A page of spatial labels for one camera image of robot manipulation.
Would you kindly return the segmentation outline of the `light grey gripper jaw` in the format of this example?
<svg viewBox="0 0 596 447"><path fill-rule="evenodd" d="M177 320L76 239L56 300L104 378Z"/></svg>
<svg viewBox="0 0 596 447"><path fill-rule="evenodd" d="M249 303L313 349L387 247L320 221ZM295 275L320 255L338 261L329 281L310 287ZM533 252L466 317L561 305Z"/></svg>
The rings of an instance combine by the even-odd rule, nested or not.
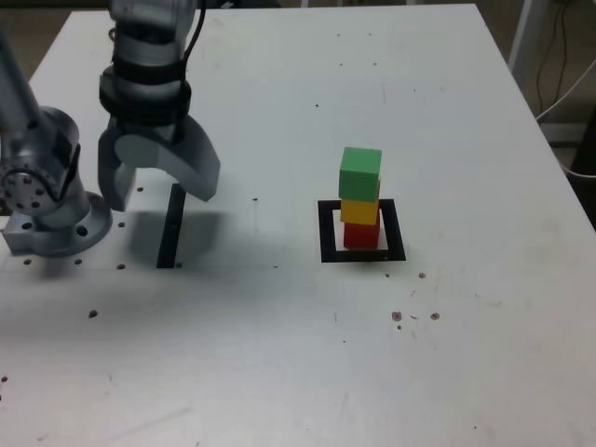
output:
<svg viewBox="0 0 596 447"><path fill-rule="evenodd" d="M165 171L187 193L204 202L216 194L221 162L209 136L192 117L180 142L117 140L115 151L128 166Z"/></svg>

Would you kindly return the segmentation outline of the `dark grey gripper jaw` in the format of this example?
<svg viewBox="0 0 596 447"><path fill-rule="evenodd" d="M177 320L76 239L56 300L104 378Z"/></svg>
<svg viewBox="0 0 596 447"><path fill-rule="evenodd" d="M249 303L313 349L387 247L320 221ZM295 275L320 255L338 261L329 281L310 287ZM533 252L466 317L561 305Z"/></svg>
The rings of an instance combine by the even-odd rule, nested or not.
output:
<svg viewBox="0 0 596 447"><path fill-rule="evenodd" d="M115 151L116 141L124 135L118 121L111 118L98 144L98 184L106 204L116 211L126 210L136 180L136 169L124 164Z"/></svg>

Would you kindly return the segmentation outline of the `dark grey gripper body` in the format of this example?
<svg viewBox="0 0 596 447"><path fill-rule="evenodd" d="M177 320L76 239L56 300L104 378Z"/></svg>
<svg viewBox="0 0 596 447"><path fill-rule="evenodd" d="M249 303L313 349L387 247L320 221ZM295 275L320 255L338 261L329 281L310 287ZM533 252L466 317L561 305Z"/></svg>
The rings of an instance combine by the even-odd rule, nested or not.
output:
<svg viewBox="0 0 596 447"><path fill-rule="evenodd" d="M185 116L166 126L146 126L112 115L110 125L117 128L116 139L120 141L180 142L185 137L186 125L190 120L190 116Z"/></svg>

